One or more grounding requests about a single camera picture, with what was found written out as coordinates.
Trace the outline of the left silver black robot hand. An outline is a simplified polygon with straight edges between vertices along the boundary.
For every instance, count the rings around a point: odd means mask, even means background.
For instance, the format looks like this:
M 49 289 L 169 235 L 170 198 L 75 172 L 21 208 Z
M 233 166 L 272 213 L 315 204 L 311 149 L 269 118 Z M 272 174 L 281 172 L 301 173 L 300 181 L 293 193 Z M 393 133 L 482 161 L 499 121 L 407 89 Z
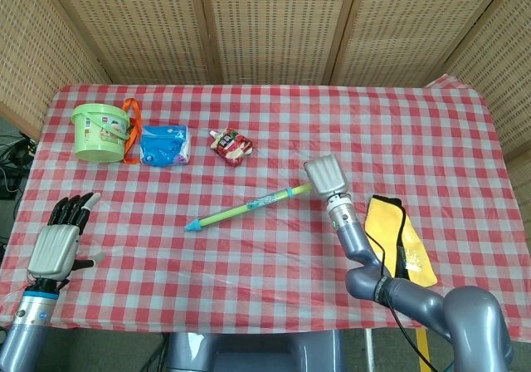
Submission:
M 27 291 L 58 296 L 72 272 L 95 267 L 105 259 L 103 252 L 87 258 L 77 256 L 80 237 L 99 199 L 99 193 L 86 193 L 56 203 L 37 235 L 27 267 Z

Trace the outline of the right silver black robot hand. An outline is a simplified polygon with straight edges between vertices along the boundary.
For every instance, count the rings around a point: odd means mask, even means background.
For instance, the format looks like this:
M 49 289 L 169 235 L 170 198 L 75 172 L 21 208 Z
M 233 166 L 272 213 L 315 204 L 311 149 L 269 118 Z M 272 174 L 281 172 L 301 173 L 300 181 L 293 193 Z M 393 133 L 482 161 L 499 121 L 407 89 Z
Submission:
M 349 190 L 346 175 L 334 154 L 305 162 L 304 171 L 314 192 L 321 200 L 327 201 Z

